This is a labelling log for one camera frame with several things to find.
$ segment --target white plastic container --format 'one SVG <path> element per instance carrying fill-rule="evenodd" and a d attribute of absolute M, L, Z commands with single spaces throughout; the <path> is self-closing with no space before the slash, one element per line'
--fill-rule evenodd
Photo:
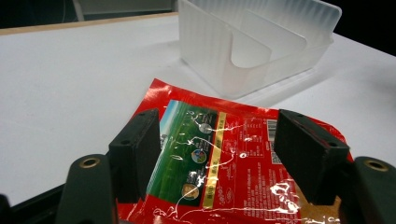
<path fill-rule="evenodd" d="M 317 0 L 178 0 L 181 57 L 226 98 L 312 68 L 341 9 Z"/>

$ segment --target tabletop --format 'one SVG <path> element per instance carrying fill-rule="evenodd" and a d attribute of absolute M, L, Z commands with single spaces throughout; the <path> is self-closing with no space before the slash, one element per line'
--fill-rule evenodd
<path fill-rule="evenodd" d="M 234 100 L 328 122 L 353 157 L 396 165 L 396 58 L 333 38 L 311 70 Z M 154 78 L 221 97 L 180 59 L 175 13 L 0 30 L 0 192 L 23 202 L 106 153 Z"/>

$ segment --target snack bag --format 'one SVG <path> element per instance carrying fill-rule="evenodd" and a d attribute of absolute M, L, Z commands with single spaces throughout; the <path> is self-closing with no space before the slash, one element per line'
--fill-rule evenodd
<path fill-rule="evenodd" d="M 277 110 L 224 101 L 155 79 L 136 113 L 160 110 L 162 153 L 133 223 L 339 223 L 313 206 L 274 152 Z M 342 141 L 333 126 L 314 121 Z"/>

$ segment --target red plastic package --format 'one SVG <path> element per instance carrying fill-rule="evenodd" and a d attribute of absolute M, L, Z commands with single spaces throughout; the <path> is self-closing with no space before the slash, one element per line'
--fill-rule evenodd
<path fill-rule="evenodd" d="M 133 223 L 339 223 L 313 206 L 273 151 L 277 110 L 203 96 L 154 79 L 135 113 L 158 108 L 162 154 Z M 345 142 L 332 125 L 314 121 Z"/>

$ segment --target gold stripe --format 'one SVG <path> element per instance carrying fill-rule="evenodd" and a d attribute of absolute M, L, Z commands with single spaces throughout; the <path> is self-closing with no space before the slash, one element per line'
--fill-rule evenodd
<path fill-rule="evenodd" d="M 213 208 L 215 200 L 216 184 L 218 182 L 219 163 L 221 156 L 221 146 L 224 135 L 226 113 L 219 113 L 219 120 L 215 135 L 215 145 L 213 146 L 212 157 L 210 159 L 209 173 L 205 186 L 205 195 L 203 201 L 203 208 Z"/>

